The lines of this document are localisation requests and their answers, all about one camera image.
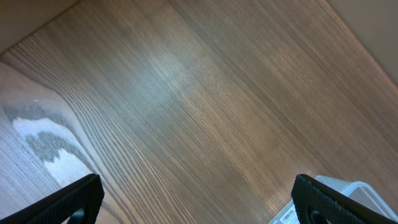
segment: wood grain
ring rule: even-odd
[[[326,1],[86,0],[1,61],[35,184],[99,173],[98,223],[267,223],[299,173],[398,208],[397,88]]]

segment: plastic container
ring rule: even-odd
[[[383,199],[364,182],[347,182],[331,177],[319,175],[317,181],[329,186],[333,190],[353,199],[354,201],[370,208],[371,210],[384,215],[385,217],[398,222],[397,215],[383,201]],[[299,224],[293,200],[291,200],[272,220],[270,224]]]

